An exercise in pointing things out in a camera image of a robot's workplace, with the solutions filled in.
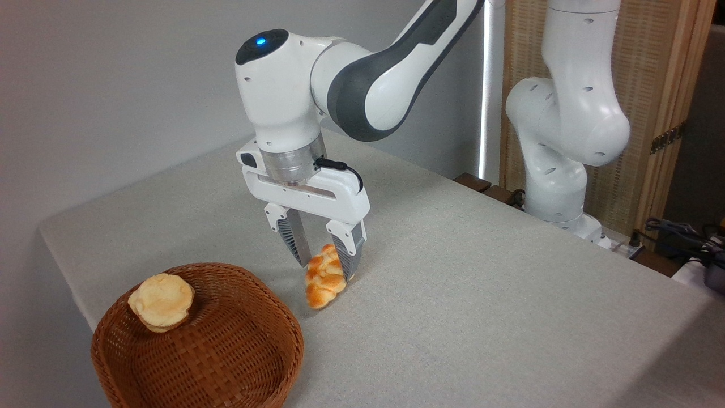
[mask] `basket rim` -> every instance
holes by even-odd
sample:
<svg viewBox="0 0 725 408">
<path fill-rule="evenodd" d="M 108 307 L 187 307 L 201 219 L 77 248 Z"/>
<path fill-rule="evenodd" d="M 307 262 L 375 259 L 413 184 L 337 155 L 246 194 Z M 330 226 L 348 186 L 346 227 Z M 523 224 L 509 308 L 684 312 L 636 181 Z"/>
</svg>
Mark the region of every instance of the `basket rim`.
<svg viewBox="0 0 725 408">
<path fill-rule="evenodd" d="M 256 289 L 261 291 L 264 296 L 274 305 L 274 308 L 281 312 L 281 315 L 284 317 L 287 324 L 289 324 L 295 345 L 291 366 L 287 369 L 287 372 L 285 373 L 279 386 L 266 398 L 266 400 L 264 400 L 263 403 L 261 403 L 260 406 L 269 407 L 275 406 L 275 404 L 281 404 L 286 400 L 289 392 L 294 386 L 294 383 L 296 382 L 297 377 L 299 376 L 299 372 L 302 368 L 302 363 L 305 356 L 304 337 L 302 335 L 302 328 L 299 325 L 299 321 L 297 321 L 297 318 L 294 316 L 289 307 L 269 287 L 267 287 L 267 285 L 265 285 L 264 282 L 260 280 L 260 278 L 258 278 L 249 270 L 241 266 L 220 262 L 198 262 L 174 266 L 160 273 L 178 274 L 178 272 L 182 269 L 193 270 L 198 268 L 215 268 L 245 274 L 249 278 L 249 280 L 254 283 Z M 100 381 L 101 387 L 104 389 L 107 398 L 109 400 L 112 399 L 112 402 L 117 402 L 118 404 L 120 404 L 121 407 L 130 407 L 130 405 L 128 405 L 123 395 L 119 392 L 117 381 L 109 370 L 108 360 L 106 358 L 106 355 L 102 352 L 102 342 L 100 337 L 102 330 L 105 327 L 110 327 L 106 323 L 111 320 L 113 316 L 123 310 L 124 305 L 128 302 L 128 296 L 130 296 L 134 290 L 138 289 L 138 287 L 141 286 L 141 283 L 143 282 L 134 285 L 131 289 L 123 293 L 108 308 L 104 316 L 99 320 L 98 325 L 94 330 L 93 337 L 91 339 L 91 360 L 93 361 L 94 368 L 96 369 L 96 374 L 99 377 L 103 376 L 103 378 L 111 385 L 112 389 L 107 389 L 106 387 L 103 387 L 103 381 Z"/>
</svg>

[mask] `table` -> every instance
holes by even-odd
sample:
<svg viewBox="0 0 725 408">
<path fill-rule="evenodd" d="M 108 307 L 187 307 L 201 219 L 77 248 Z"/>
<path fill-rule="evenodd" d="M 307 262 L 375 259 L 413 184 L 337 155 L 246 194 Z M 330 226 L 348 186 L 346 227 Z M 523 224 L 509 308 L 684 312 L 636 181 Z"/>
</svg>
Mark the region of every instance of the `table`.
<svg viewBox="0 0 725 408">
<path fill-rule="evenodd" d="M 360 142 L 368 242 L 327 309 L 247 191 L 235 143 L 55 216 L 41 233 L 96 326 L 172 266 L 254 272 L 304 333 L 290 407 L 722 407 L 725 306 Z M 304 218 L 312 248 L 324 220 Z"/>
</svg>

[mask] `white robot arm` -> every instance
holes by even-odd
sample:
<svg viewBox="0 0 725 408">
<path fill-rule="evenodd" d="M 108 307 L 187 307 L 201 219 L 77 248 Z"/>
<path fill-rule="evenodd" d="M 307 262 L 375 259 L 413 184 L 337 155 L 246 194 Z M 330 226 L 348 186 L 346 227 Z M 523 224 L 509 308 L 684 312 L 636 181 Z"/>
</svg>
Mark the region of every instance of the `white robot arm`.
<svg viewBox="0 0 725 408">
<path fill-rule="evenodd" d="M 251 37 L 236 77 L 256 137 L 236 154 L 250 192 L 300 265 L 310 260 L 299 211 L 330 219 L 345 277 L 355 273 L 370 209 L 362 179 L 326 158 L 320 121 L 371 142 L 395 131 L 483 0 L 427 0 L 387 49 L 286 30 Z"/>
<path fill-rule="evenodd" d="M 611 73 L 619 4 L 549 0 L 542 54 L 552 79 L 524 79 L 506 102 L 526 166 L 526 212 L 605 247 L 601 224 L 583 213 L 582 163 L 615 160 L 629 139 Z"/>
</svg>

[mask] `gripper jaw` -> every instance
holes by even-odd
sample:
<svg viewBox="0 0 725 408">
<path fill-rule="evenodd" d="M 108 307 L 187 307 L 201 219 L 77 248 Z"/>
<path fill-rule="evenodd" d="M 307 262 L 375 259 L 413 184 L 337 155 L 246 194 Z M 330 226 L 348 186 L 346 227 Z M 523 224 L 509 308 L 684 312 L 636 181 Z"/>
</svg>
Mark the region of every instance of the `gripper jaw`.
<svg viewBox="0 0 725 408">
<path fill-rule="evenodd" d="M 267 220 L 273 231 L 279 232 L 287 249 L 302 267 L 307 266 L 312 259 L 310 245 L 307 243 L 305 227 L 302 225 L 302 217 L 299 211 L 294 208 L 287 208 L 281 205 L 269 203 L 265 207 Z"/>
<path fill-rule="evenodd" d="M 294 208 L 286 208 L 281 205 L 269 203 L 265 207 L 265 213 L 267 214 L 270 227 L 273 231 L 279 233 L 287 249 L 299 265 L 303 268 L 307 266 L 310 259 L 312 259 L 312 254 L 299 211 Z M 332 243 L 335 245 L 335 249 L 340 258 L 345 280 L 349 281 L 355 275 L 357 267 L 360 265 L 363 244 L 367 239 L 365 224 L 362 220 L 355 225 L 330 220 L 326 228 L 327 232 L 332 236 Z"/>
<path fill-rule="evenodd" d="M 356 225 L 330 220 L 327 223 L 327 231 L 332 236 L 332 243 L 337 249 L 345 281 L 350 281 L 355 275 L 357 267 L 360 265 L 360 257 L 363 255 L 363 244 L 367 239 L 365 224 L 363 220 Z"/>
</svg>

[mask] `wicker basket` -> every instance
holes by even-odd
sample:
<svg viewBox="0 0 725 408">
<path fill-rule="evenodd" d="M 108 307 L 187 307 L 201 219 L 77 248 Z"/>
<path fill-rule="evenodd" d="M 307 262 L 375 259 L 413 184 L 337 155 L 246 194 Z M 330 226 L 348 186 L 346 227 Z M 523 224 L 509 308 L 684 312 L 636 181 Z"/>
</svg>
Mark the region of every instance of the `wicker basket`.
<svg viewBox="0 0 725 408">
<path fill-rule="evenodd" d="M 302 365 L 302 331 L 246 269 L 190 264 L 166 271 L 194 287 L 189 318 L 158 334 L 121 296 L 101 319 L 91 358 L 113 407 L 281 407 Z"/>
</svg>

